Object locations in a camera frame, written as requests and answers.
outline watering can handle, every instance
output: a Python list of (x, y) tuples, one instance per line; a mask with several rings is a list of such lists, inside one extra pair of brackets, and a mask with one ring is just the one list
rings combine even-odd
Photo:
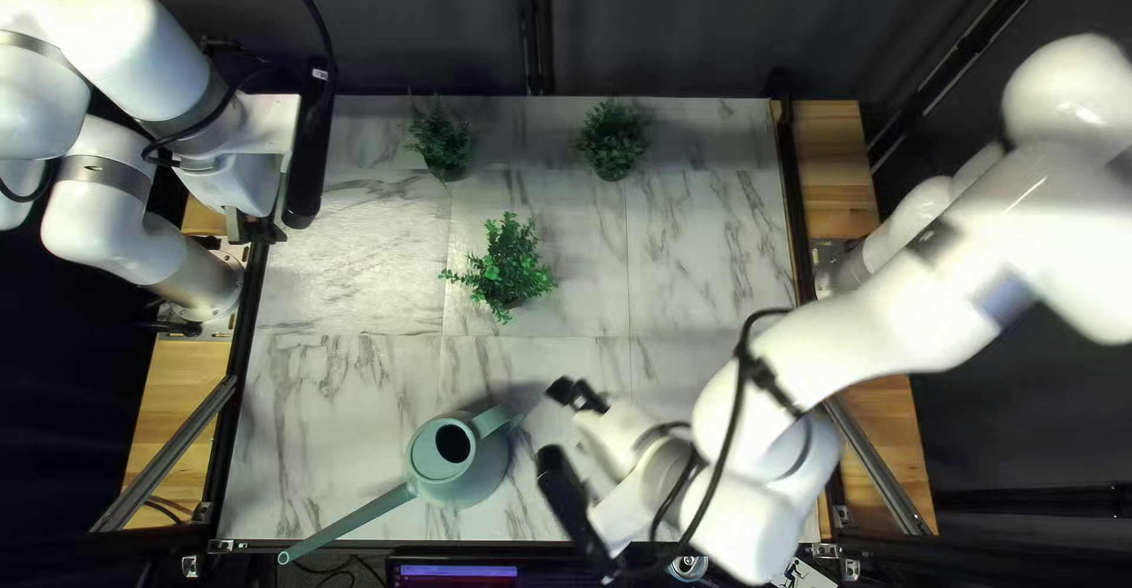
[(491, 435), (500, 428), (512, 428), (522, 421), (523, 416), (512, 416), (503, 407), (492, 407), (479, 416), (472, 418), (472, 428), (480, 440)]

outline marble surface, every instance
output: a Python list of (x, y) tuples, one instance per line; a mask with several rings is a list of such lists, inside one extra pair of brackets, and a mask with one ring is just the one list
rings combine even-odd
[[(743, 319), (792, 302), (767, 103), (631, 100), (652, 146), (609, 184), (571, 148), (597, 101), (446, 100), (474, 136), (469, 177), (447, 185), (404, 148), (428, 99), (336, 101), (323, 211), (268, 258), (220, 536), (308, 536), (397, 484), (418, 425), (503, 403), (526, 416), (491, 497), (413, 502), (349, 537), (564, 539), (535, 451), (563, 445), (595, 491), (610, 483), (546, 386), (584, 378), (687, 419)], [(559, 287), (499, 325), (437, 274), (482, 254), (483, 221), (505, 210), (535, 219)]]

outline teal watering can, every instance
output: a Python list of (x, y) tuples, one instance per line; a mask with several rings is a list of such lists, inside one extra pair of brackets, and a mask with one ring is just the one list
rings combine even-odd
[(501, 407), (492, 407), (474, 417), (456, 411), (424, 423), (409, 441), (404, 482), (283, 551), (278, 562), (298, 560), (414, 497), (444, 508), (471, 506), (486, 500), (507, 472), (507, 429), (521, 419)]

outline potted plant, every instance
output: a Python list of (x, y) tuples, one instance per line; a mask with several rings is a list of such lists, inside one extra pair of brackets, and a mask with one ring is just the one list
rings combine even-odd
[(440, 96), (434, 97), (428, 114), (414, 113), (409, 133), (413, 140), (405, 144), (424, 159), (424, 165), (440, 181), (455, 181), (468, 172), (472, 154), (472, 134), (466, 121), (453, 122), (444, 114)]
[(618, 181), (636, 168), (649, 148), (644, 131), (649, 118), (620, 102), (601, 102), (585, 113), (585, 127), (575, 148), (606, 181)]
[(439, 278), (472, 288), (472, 300), (487, 302), (496, 319), (507, 324), (511, 321), (508, 309), (557, 286), (547, 266), (539, 265), (539, 253), (534, 249), (539, 239), (533, 233), (533, 219), (521, 225), (514, 212), (505, 212), (503, 223), (489, 219), (483, 228), (488, 232), (487, 255), (469, 254), (466, 274), (445, 270)]

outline white robotic arm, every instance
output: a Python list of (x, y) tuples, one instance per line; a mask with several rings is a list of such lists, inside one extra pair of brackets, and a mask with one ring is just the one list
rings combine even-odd
[[(1132, 68), (1103, 39), (1065, 39), (1031, 57), (1004, 100), (1013, 152), (977, 162), (957, 196), (950, 181), (938, 189), (937, 216), (907, 245), (877, 245), (891, 252), (859, 289), (740, 341), (696, 401), (703, 466), (683, 488), (693, 451), (658, 434), (663, 423), (625, 402), (602, 411), (557, 395), (575, 408), (586, 451), (620, 482), (588, 509), (585, 528), (566, 522), (572, 535), (589, 529), (616, 556), (662, 514), (679, 530), (695, 526), (689, 543), (735, 577), (766, 582), (786, 568), (838, 459), (832, 425), (809, 412), (825, 398), (886, 374), (955, 367), (1039, 300), (1096, 342), (1132, 342), (1132, 290), (1118, 275), (1132, 264), (1129, 100)], [(560, 504), (551, 500), (559, 517)]]
[[(156, 0), (0, 0), (0, 229), (28, 214), (44, 161), (63, 156), (42, 237), (57, 256), (152, 289), (189, 319), (224, 316), (239, 272), (145, 213), (151, 140), (87, 117), (88, 84), (180, 157), (217, 212), (272, 212), (298, 95), (230, 87)], [(12, 195), (19, 202), (10, 201)]]

